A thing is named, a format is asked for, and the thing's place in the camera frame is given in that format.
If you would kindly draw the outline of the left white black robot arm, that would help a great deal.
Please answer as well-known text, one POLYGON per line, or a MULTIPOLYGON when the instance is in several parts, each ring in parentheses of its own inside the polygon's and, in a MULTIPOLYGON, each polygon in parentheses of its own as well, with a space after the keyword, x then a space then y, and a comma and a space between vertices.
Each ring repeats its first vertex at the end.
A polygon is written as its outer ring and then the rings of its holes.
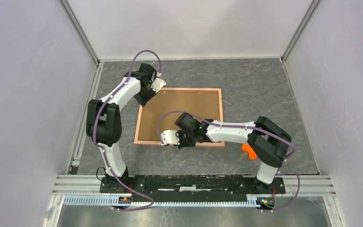
POLYGON ((101 99, 90 100, 87 105, 86 134, 102 154, 105 178, 112 181, 111 186, 120 193, 127 191, 130 186, 119 147, 121 110, 132 98, 144 107, 156 95, 152 88, 156 79, 156 69, 142 63, 139 70, 125 74, 113 91, 101 99))

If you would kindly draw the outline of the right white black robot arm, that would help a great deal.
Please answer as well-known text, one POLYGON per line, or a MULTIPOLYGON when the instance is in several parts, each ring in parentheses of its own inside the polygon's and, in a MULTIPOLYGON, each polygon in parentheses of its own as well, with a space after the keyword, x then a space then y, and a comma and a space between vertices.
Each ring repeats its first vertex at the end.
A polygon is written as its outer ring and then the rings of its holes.
POLYGON ((178 147, 194 147, 196 143, 233 142, 250 146, 260 159, 254 187, 266 193, 273 187, 278 170, 288 157, 292 137, 269 118, 260 116, 246 123, 220 122, 212 119, 195 119, 190 113, 182 113, 175 125, 178 147))

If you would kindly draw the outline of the pink wooden photo frame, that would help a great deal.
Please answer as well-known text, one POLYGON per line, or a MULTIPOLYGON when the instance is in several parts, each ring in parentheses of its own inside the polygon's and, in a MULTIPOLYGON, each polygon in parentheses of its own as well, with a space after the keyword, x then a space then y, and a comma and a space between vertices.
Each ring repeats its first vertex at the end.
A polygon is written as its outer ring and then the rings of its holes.
POLYGON ((223 121, 220 88, 163 88, 144 107, 139 108, 134 144, 160 146, 159 130, 178 130, 174 124, 181 112, 204 119, 223 121))

